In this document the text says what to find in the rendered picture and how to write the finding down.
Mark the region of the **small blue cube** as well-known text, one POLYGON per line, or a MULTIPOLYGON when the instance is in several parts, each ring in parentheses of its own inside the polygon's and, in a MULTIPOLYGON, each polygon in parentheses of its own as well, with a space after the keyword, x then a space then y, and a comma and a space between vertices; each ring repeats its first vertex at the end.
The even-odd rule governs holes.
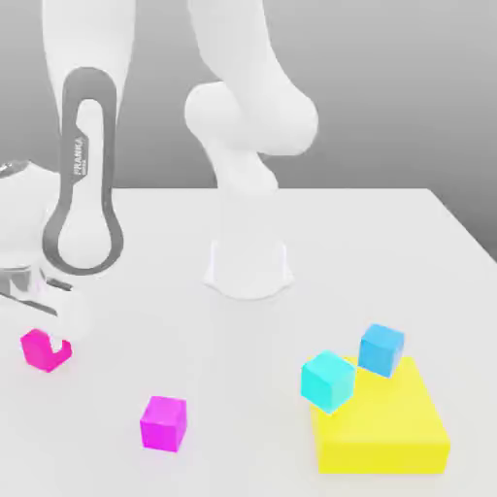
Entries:
POLYGON ((374 323, 361 338, 357 366, 389 379, 401 359, 404 345, 403 332, 374 323))

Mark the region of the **small pink cube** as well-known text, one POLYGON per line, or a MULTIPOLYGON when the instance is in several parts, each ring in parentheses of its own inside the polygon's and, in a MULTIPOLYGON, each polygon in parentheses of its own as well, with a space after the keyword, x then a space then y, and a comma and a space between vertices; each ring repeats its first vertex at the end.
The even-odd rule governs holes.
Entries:
POLYGON ((44 372, 51 372, 72 356, 71 344, 63 340, 58 351, 52 349, 50 336, 39 329, 32 329, 20 338, 26 362, 44 372))

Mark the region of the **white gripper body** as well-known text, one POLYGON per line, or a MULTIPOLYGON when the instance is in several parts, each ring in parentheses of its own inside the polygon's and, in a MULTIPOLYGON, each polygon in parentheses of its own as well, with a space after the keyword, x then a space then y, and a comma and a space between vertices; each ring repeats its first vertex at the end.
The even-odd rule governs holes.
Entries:
POLYGON ((91 330, 91 312, 75 289, 45 286, 33 296, 0 292, 0 317, 27 331, 37 328, 71 343, 81 341, 91 330))

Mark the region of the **small magenta cube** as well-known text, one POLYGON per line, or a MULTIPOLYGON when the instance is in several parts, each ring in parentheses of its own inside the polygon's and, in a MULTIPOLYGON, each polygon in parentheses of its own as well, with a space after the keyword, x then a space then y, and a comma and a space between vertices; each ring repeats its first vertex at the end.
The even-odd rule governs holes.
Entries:
POLYGON ((178 452, 187 427, 186 401, 151 396, 140 419, 144 447, 178 452))

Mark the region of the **large yellow box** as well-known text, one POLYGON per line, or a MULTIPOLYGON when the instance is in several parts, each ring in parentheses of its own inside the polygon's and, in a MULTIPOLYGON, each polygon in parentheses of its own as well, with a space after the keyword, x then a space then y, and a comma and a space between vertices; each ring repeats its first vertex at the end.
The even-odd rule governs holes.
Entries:
POLYGON ((322 474, 436 475, 450 440, 414 359, 390 379, 359 368, 353 396, 327 414, 310 407, 322 474))

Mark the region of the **small cyan cube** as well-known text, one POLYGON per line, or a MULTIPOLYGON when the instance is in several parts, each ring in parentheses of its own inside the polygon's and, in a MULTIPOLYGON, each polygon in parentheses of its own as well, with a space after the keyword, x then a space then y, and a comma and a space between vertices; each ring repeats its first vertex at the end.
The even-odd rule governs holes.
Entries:
POLYGON ((325 350, 301 368, 301 395, 326 414, 337 411, 352 396, 356 368, 325 350))

